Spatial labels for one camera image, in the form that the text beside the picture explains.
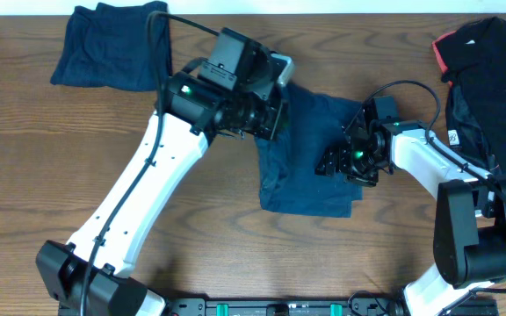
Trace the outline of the blue denim shorts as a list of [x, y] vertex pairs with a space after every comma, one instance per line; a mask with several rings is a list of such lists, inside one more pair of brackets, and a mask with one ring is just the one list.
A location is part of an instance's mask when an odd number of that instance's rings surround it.
[[355, 117], [360, 102], [287, 85], [288, 126], [275, 140], [255, 139], [261, 207], [294, 215], [349, 218], [363, 189], [340, 175], [318, 176], [325, 149], [343, 139], [342, 125]]

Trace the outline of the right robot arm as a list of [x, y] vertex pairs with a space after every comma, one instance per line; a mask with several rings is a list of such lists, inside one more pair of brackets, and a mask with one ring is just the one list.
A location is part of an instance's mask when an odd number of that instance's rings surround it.
[[506, 177], [474, 166], [419, 120], [404, 120], [391, 97], [372, 97], [326, 148], [318, 176], [373, 187], [379, 172], [402, 169], [436, 200], [433, 265], [406, 285], [382, 315], [494, 315], [475, 303], [506, 281]]

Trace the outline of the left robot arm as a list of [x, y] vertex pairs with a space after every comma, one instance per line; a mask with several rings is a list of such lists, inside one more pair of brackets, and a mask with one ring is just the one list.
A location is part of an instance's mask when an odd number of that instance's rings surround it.
[[293, 60], [225, 28], [209, 57], [159, 87], [140, 145], [111, 191], [65, 243], [36, 265], [61, 315], [162, 315], [167, 300], [133, 272], [170, 196], [222, 133], [273, 140], [286, 118]]

